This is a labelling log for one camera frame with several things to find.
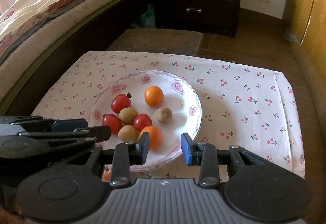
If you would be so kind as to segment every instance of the cherry print tablecloth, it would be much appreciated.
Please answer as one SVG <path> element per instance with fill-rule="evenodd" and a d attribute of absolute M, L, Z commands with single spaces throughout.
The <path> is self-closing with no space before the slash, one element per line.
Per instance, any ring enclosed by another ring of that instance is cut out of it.
<path fill-rule="evenodd" d="M 196 141 L 219 149 L 240 145 L 304 177 L 304 153 L 293 91 L 281 72 L 182 55 L 93 51 L 84 54 L 52 86 L 33 115 L 82 118 L 99 91 L 140 70 L 162 70 L 197 92 L 203 121 Z M 132 177 L 198 178 L 199 167 L 183 158 Z M 221 178 L 227 180 L 221 168 Z"/>

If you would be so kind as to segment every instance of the white plate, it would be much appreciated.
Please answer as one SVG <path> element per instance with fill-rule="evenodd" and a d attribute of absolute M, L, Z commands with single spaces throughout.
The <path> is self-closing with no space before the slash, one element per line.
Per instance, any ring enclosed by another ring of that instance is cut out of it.
<path fill-rule="evenodd" d="M 172 120 L 169 124 L 161 124 L 155 118 L 156 108 L 145 103 L 144 93 L 150 86 L 158 86 L 164 93 L 161 107 L 172 110 Z M 153 125 L 163 133 L 163 142 L 157 150 L 149 150 L 146 163 L 143 166 L 133 165 L 130 170 L 146 171 L 157 169 L 173 161 L 182 154 L 180 136 L 186 132 L 192 139 L 198 134 L 202 122 L 202 106 L 196 91 L 178 76 L 158 70 L 139 71 L 123 76 L 108 86 L 94 98 L 87 113 L 89 126 L 101 125 L 104 114 L 113 113 L 111 102 L 118 94 L 132 95 L 131 107 L 139 114 L 148 114 Z M 113 149 L 122 141 L 117 135 L 112 135 L 108 141 L 102 142 L 103 149 Z"/>

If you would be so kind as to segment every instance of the small orange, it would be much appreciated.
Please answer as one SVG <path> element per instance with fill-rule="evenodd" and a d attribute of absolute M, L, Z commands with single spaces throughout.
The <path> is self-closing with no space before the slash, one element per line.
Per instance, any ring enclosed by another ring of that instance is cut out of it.
<path fill-rule="evenodd" d="M 108 167 L 107 165 L 105 166 L 103 175 L 102 175 L 102 181 L 103 182 L 108 182 L 110 181 L 111 178 L 111 167 Z"/>
<path fill-rule="evenodd" d="M 149 133 L 149 148 L 151 150 L 156 150 L 161 146 L 162 140 L 163 140 L 163 134 L 158 127 L 156 127 L 154 125 L 149 125 L 149 126 L 145 127 L 139 133 L 139 137 L 143 134 L 143 132 Z"/>
<path fill-rule="evenodd" d="M 145 102 L 151 107 L 159 107 L 163 100 L 164 94 L 160 87 L 151 86 L 148 87 L 144 94 Z"/>

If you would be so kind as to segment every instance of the cherry tomato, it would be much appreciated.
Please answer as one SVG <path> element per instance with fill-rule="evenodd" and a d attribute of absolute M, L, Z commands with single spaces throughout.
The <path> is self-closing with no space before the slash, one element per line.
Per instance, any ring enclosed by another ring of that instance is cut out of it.
<path fill-rule="evenodd" d="M 117 95 L 111 103 L 112 111 L 118 114 L 123 108 L 130 107 L 131 101 L 129 98 L 131 98 L 130 93 L 128 93 L 127 95 L 125 94 Z"/>
<path fill-rule="evenodd" d="M 122 123 L 119 117 L 114 114 L 106 114 L 103 116 L 102 125 L 108 125 L 111 128 L 112 134 L 118 134 L 119 130 L 122 128 Z"/>
<path fill-rule="evenodd" d="M 139 114 L 134 119 L 134 128 L 138 131 L 142 131 L 145 127 L 152 124 L 152 120 L 147 114 Z"/>

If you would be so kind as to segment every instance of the pink flower pattern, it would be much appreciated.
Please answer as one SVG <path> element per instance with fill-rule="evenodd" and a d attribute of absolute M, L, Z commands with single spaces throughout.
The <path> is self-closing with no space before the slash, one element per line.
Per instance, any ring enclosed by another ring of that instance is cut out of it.
<path fill-rule="evenodd" d="M 197 111 L 197 107 L 195 107 L 194 105 L 193 105 L 192 107 L 190 107 L 190 108 L 189 108 L 189 116 L 190 116 L 190 117 L 195 116 L 196 111 Z"/>
<path fill-rule="evenodd" d="M 174 89 L 180 95 L 185 95 L 185 92 L 183 91 L 182 81 L 179 81 L 177 79 L 174 79 L 172 81 L 171 87 L 172 87 L 172 89 Z"/>
<path fill-rule="evenodd" d="M 149 76 L 148 74 L 145 74 L 143 77 L 141 77 L 141 83 L 142 84 L 148 84 L 148 83 L 151 83 L 151 80 L 152 77 Z"/>
<path fill-rule="evenodd" d="M 125 89 L 127 89 L 127 85 L 119 84 L 118 82 L 115 82 L 111 85 L 109 91 L 112 93 L 112 95 L 116 95 L 116 94 L 120 94 Z"/>
<path fill-rule="evenodd" d="M 94 120 L 96 120 L 96 121 L 101 120 L 102 119 L 102 113 L 101 113 L 101 111 L 95 110 L 93 112 L 93 117 L 94 117 Z"/>

